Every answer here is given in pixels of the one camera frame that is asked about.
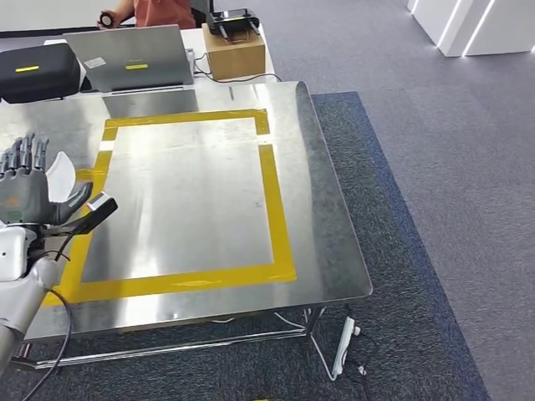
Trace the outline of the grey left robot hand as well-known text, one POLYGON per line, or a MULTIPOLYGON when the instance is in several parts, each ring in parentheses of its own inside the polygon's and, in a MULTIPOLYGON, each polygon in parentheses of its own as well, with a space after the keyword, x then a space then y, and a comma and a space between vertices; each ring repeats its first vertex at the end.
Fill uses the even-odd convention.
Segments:
POLYGON ((46 174, 48 143, 31 133, 15 139, 1 154, 2 222, 61 226, 90 198, 94 185, 88 181, 66 200, 51 200, 46 174))

